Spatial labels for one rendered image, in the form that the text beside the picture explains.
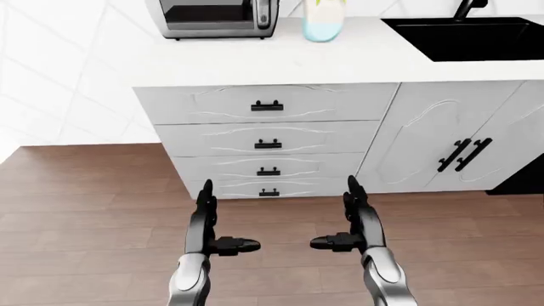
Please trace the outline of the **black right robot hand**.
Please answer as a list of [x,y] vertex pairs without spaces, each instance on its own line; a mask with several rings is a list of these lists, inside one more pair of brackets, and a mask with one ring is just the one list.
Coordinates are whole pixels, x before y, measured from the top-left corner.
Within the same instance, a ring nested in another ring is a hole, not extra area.
[[376,209],[368,202],[368,195],[354,175],[348,176],[348,191],[343,193],[344,216],[349,221],[349,232],[319,236],[309,243],[312,249],[364,254],[373,247],[386,247],[382,222]]

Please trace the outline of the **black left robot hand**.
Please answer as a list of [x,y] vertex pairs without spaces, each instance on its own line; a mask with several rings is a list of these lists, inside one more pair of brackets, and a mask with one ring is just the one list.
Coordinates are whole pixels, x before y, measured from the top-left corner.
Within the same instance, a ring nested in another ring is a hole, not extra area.
[[235,257],[240,253],[256,252],[261,248],[258,241],[232,236],[216,237],[214,226],[218,221],[218,200],[213,195],[213,182],[206,180],[196,200],[196,209],[190,216],[186,230],[184,251],[200,253],[206,257]]

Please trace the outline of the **white cabinet door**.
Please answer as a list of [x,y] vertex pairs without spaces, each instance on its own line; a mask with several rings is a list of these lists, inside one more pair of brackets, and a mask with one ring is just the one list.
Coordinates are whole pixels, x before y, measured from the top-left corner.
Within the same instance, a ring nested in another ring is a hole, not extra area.
[[473,136],[464,159],[428,191],[491,190],[544,153],[544,81],[526,81]]
[[367,193],[426,190],[458,145],[473,136],[520,81],[405,82],[356,176]]

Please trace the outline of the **silver microwave oven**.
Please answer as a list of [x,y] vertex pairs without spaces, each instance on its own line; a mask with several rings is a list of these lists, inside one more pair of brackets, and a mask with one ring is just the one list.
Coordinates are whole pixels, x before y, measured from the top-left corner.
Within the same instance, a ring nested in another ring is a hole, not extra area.
[[280,0],[144,0],[166,39],[272,37]]

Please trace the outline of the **black appliance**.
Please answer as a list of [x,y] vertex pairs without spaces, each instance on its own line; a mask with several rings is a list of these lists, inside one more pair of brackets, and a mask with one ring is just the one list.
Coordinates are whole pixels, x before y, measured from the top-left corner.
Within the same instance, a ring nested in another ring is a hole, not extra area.
[[485,192],[488,196],[516,196],[544,194],[544,174],[515,173],[492,190]]

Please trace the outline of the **white and blue vase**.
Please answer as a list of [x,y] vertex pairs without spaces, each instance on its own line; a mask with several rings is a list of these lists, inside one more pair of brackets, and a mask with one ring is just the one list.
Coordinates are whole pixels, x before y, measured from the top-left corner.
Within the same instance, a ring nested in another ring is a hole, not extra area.
[[303,0],[303,35],[313,43],[334,40],[343,28],[346,0]]

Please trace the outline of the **black kitchen sink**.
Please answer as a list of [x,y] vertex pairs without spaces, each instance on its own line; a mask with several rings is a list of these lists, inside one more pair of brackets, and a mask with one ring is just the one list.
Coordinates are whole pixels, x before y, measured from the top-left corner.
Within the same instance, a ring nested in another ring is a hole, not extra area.
[[520,17],[382,21],[434,62],[544,60],[544,25]]

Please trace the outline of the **black faucet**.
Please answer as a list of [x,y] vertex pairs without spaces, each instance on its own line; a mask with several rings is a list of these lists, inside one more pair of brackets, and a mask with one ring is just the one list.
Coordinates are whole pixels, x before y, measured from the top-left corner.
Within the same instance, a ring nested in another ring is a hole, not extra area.
[[462,0],[453,16],[453,20],[455,22],[464,21],[471,9],[482,9],[487,6],[488,2],[489,0]]

